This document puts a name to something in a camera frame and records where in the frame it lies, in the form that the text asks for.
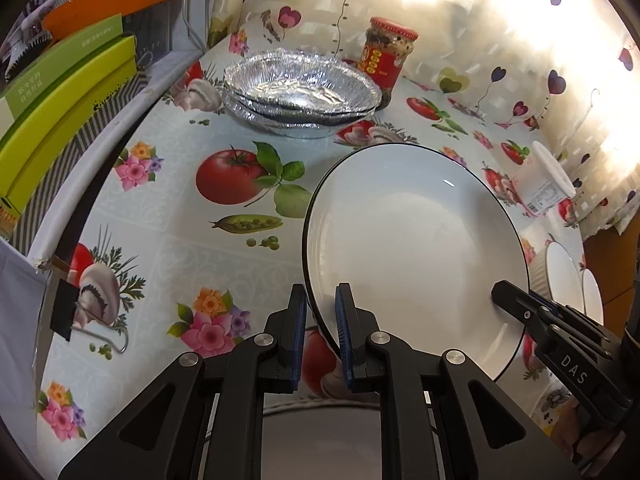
metal screw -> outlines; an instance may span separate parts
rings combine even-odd
[[[449,350],[447,352],[447,361],[453,365],[461,365],[465,362],[465,355],[460,350]]]
[[[377,345],[383,345],[391,341],[391,337],[386,332],[374,332],[370,338],[371,341]]]
[[[184,366],[185,368],[189,366],[193,366],[198,362],[198,354],[194,354],[193,352],[187,352],[186,354],[182,354],[178,362]]]
[[[273,343],[273,336],[271,334],[263,332],[254,337],[254,343],[256,343],[258,346],[269,346],[271,343]]]

pea pod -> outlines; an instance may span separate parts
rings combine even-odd
[[[217,222],[210,222],[212,228],[220,228],[227,233],[244,235],[275,229],[282,225],[282,219],[267,215],[231,215]]]

chili sauce jar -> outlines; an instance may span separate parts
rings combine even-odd
[[[373,17],[358,69],[369,74],[382,90],[378,110],[391,102],[391,91],[407,56],[414,51],[418,33],[385,18]]]

heart pattern curtain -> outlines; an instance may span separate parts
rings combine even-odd
[[[214,0],[209,46],[261,16],[274,47],[356,61],[371,16],[420,33],[404,74],[506,130],[541,129],[584,238],[638,208],[638,48],[608,0]]]

white plastic cup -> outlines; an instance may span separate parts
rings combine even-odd
[[[522,203],[535,216],[575,196],[574,185],[560,163],[536,140],[511,181]]]

